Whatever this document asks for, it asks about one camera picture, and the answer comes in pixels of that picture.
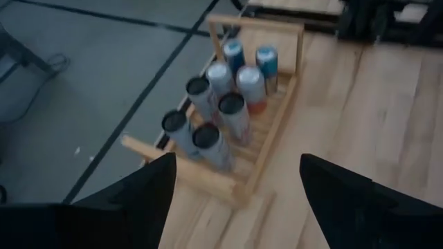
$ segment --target silver can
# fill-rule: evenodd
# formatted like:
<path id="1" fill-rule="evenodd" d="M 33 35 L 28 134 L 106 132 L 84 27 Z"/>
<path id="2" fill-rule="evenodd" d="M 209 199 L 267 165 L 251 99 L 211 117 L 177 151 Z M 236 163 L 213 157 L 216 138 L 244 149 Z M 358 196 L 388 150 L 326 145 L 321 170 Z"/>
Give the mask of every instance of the silver can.
<path id="1" fill-rule="evenodd" d="M 205 122 L 222 124 L 217 108 L 217 96 L 208 80 L 200 77 L 191 78 L 186 84 L 186 92 Z"/>
<path id="2" fill-rule="evenodd" d="M 172 110 L 167 112 L 161 121 L 161 128 L 190 159 L 198 160 L 202 158 L 192 142 L 194 127 L 184 111 Z"/>
<path id="3" fill-rule="evenodd" d="M 278 52 L 272 46 L 261 46 L 255 52 L 255 63 L 264 76 L 266 94 L 277 92 L 278 87 Z"/>
<path id="4" fill-rule="evenodd" d="M 237 87 L 250 113 L 261 113 L 266 109 L 264 78 L 258 67 L 243 66 L 237 74 Z"/>
<path id="5" fill-rule="evenodd" d="M 247 145 L 252 140 L 251 122 L 246 102 L 239 93 L 228 93 L 219 102 L 223 123 L 239 144 Z"/>
<path id="6" fill-rule="evenodd" d="M 206 78 L 218 98 L 234 89 L 233 74 L 224 62 L 213 62 L 206 70 Z"/>
<path id="7" fill-rule="evenodd" d="M 199 153 L 215 168 L 222 172 L 229 172 L 234 166 L 234 156 L 229 144 L 220 130 L 212 123 L 204 123 L 192 134 L 192 141 Z"/>

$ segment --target can lid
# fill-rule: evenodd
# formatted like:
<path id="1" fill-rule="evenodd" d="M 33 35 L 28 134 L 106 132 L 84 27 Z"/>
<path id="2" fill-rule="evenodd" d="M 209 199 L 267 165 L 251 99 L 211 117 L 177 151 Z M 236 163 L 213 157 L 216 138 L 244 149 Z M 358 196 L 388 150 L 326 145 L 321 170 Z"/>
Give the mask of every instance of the can lid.
<path id="1" fill-rule="evenodd" d="M 223 46 L 225 55 L 235 55 L 242 50 L 242 43 L 238 39 L 230 39 Z"/>
<path id="2" fill-rule="evenodd" d="M 256 66 L 243 66 L 238 71 L 238 80 L 242 84 L 255 84 L 260 78 L 260 73 Z"/>
<path id="3" fill-rule="evenodd" d="M 168 111 L 161 121 L 161 128 L 166 132 L 174 132 L 182 128 L 186 120 L 186 113 L 184 111 Z"/>
<path id="4" fill-rule="evenodd" d="M 269 61 L 275 58 L 277 51 L 272 46 L 261 46 L 257 49 L 257 59 L 262 61 Z"/>
<path id="5" fill-rule="evenodd" d="M 206 91 L 209 87 L 209 82 L 201 77 L 193 77 L 186 84 L 186 92 L 190 95 L 199 95 Z"/>
<path id="6" fill-rule="evenodd" d="M 226 75 L 229 67 L 223 62 L 213 62 L 206 71 L 208 78 L 221 78 Z"/>
<path id="7" fill-rule="evenodd" d="M 200 149 L 209 149 L 214 146 L 220 137 L 220 130 L 207 122 L 198 127 L 192 134 L 192 142 Z"/>
<path id="8" fill-rule="evenodd" d="M 244 107 L 244 98 L 239 93 L 227 93 L 219 102 L 219 110 L 224 114 L 235 114 Z"/>

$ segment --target wooden drink carrier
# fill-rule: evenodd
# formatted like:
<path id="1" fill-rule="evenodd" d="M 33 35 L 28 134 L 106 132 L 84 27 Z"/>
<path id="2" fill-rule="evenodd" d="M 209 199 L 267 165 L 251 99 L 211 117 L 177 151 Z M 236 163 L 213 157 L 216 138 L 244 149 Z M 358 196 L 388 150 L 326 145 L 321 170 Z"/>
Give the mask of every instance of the wooden drink carrier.
<path id="1" fill-rule="evenodd" d="M 291 33 L 297 37 L 295 68 L 280 68 L 279 65 L 278 92 L 267 98 L 266 109 L 261 114 L 251 115 L 253 141 L 250 145 L 242 147 L 236 144 L 228 134 L 226 128 L 221 128 L 236 158 L 233 172 L 229 174 L 216 172 L 206 160 L 196 162 L 187 159 L 186 155 L 175 145 L 173 140 L 169 140 L 163 151 L 129 136 L 123 136 L 122 144 L 140 153 L 147 161 L 158 158 L 166 152 L 175 152 L 177 154 L 177 177 L 179 179 L 228 202 L 235 208 L 240 208 L 248 203 L 251 195 L 254 193 L 266 162 L 271 156 L 274 144 L 278 139 L 279 130 L 281 130 L 284 125 L 289 104 L 296 98 L 296 91 L 299 85 L 298 79 L 300 79 L 302 65 L 304 29 L 303 26 L 297 24 L 221 15 L 210 15 L 207 18 L 207 22 L 210 36 L 215 46 L 215 54 L 219 61 L 224 61 L 224 56 L 222 53 L 222 45 L 216 33 L 216 24 Z M 248 44 L 243 44 L 243 47 L 245 53 L 247 53 L 247 51 L 254 51 L 255 54 L 256 47 L 248 47 Z M 204 75 L 206 68 L 207 66 L 202 71 L 202 75 Z M 190 105 L 186 114 L 195 127 L 203 122 L 193 104 Z"/>
<path id="2" fill-rule="evenodd" d="M 294 39 L 294 42 L 297 42 L 295 54 L 294 51 L 291 53 L 286 48 L 279 51 L 278 92 L 267 98 L 266 109 L 261 114 L 251 115 L 253 141 L 250 145 L 247 147 L 239 146 L 230 137 L 226 128 L 221 128 L 231 151 L 235 155 L 234 170 L 229 174 L 216 172 L 214 167 L 206 160 L 198 162 L 190 160 L 175 145 L 173 140 L 169 140 L 163 150 L 129 136 L 123 136 L 122 144 L 138 152 L 147 162 L 165 153 L 175 152 L 179 181 L 209 194 L 203 194 L 197 199 L 198 201 L 194 200 L 196 201 L 195 208 L 189 212 L 189 217 L 186 217 L 188 222 L 184 227 L 176 228 L 176 219 L 183 218 L 177 216 L 176 212 L 177 209 L 181 208 L 178 200 L 183 198 L 180 195 L 183 192 L 179 191 L 177 194 L 176 191 L 174 193 L 170 213 L 163 231 L 164 237 L 161 240 L 163 247 L 192 249 L 254 248 L 260 238 L 259 234 L 266 219 L 266 214 L 275 197 L 275 192 L 272 190 L 261 194 L 254 194 L 254 191 L 264 167 L 272 156 L 273 148 L 296 99 L 300 85 L 298 79 L 300 79 L 302 69 L 304 29 L 300 25 L 245 17 L 210 15 L 207 21 L 210 36 L 215 45 L 215 55 L 219 61 L 224 61 L 224 56 L 222 45 L 215 30 L 216 24 L 289 33 L 297 38 L 297 40 Z M 263 44 L 254 44 L 254 41 L 251 40 L 242 40 L 242 43 L 246 63 L 254 64 L 255 50 Z M 290 68 L 284 68 L 280 63 L 282 57 L 288 59 L 285 58 L 287 53 L 296 56 L 296 65 L 290 66 Z M 204 75 L 211 61 L 207 63 L 200 76 Z M 185 96 L 179 108 L 184 107 L 187 99 L 187 96 Z M 187 108 L 186 115 L 195 127 L 203 122 L 193 104 Z M 178 232 L 178 239 L 171 239 L 167 236 L 171 231 Z"/>

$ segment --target aluminum can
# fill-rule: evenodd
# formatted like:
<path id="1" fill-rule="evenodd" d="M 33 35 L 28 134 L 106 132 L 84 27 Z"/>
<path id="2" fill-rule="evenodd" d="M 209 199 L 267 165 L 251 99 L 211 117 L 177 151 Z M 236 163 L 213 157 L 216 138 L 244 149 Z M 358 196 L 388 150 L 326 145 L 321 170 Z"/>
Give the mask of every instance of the aluminum can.
<path id="1" fill-rule="evenodd" d="M 179 146 L 190 159 L 201 159 L 198 149 L 192 142 L 194 127 L 191 125 L 184 111 L 168 111 L 161 121 L 161 128 L 165 131 L 177 146 Z"/>
<path id="2" fill-rule="evenodd" d="M 201 77 L 191 78 L 186 84 L 186 92 L 205 122 L 222 124 L 217 107 L 217 96 L 208 80 Z"/>
<path id="3" fill-rule="evenodd" d="M 233 75 L 244 66 L 243 45 L 238 39 L 229 39 L 223 45 L 223 54 Z"/>
<path id="4" fill-rule="evenodd" d="M 261 46 L 255 52 L 255 63 L 264 77 L 267 95 L 277 92 L 278 87 L 278 52 L 272 46 Z"/>
<path id="5" fill-rule="evenodd" d="M 233 74 L 224 62 L 213 62 L 206 70 L 206 78 L 219 99 L 234 89 Z"/>
<path id="6" fill-rule="evenodd" d="M 252 140 L 251 122 L 244 98 L 239 93 L 228 93 L 219 102 L 219 111 L 229 133 L 241 145 Z"/>
<path id="7" fill-rule="evenodd" d="M 258 67 L 243 66 L 237 74 L 237 87 L 251 114 L 261 113 L 266 109 L 264 78 Z"/>
<path id="8" fill-rule="evenodd" d="M 221 172 L 233 169 L 235 161 L 229 144 L 214 124 L 207 122 L 198 127 L 192 134 L 192 142 L 215 169 Z"/>

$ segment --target wooden board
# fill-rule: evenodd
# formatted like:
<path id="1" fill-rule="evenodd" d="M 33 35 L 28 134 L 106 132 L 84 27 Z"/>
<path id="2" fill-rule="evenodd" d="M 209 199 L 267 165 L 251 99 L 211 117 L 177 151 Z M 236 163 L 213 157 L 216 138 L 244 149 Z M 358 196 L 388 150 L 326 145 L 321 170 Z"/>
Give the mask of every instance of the wooden board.
<path id="1" fill-rule="evenodd" d="M 263 4 L 339 9 L 337 1 L 253 0 Z M 244 43 L 296 49 L 292 37 L 244 29 Z M 301 153 L 313 153 L 401 192 L 443 207 L 443 53 L 400 46 L 365 46 L 305 35 L 305 63 L 297 100 L 258 185 L 275 190 L 255 248 L 328 248 L 298 174 Z M 246 57 L 253 59 L 251 52 Z M 283 59 L 288 68 L 295 59 Z M 174 196 L 161 248 L 187 240 L 210 198 L 182 184 Z M 242 231 L 234 214 L 223 239 Z M 255 218 L 247 219 L 254 224 Z M 244 236 L 229 241 L 243 248 Z"/>
<path id="2" fill-rule="evenodd" d="M 255 248 L 260 242 L 262 224 L 271 208 L 275 193 L 253 196 L 247 208 L 238 210 L 221 242 L 221 249 Z"/>

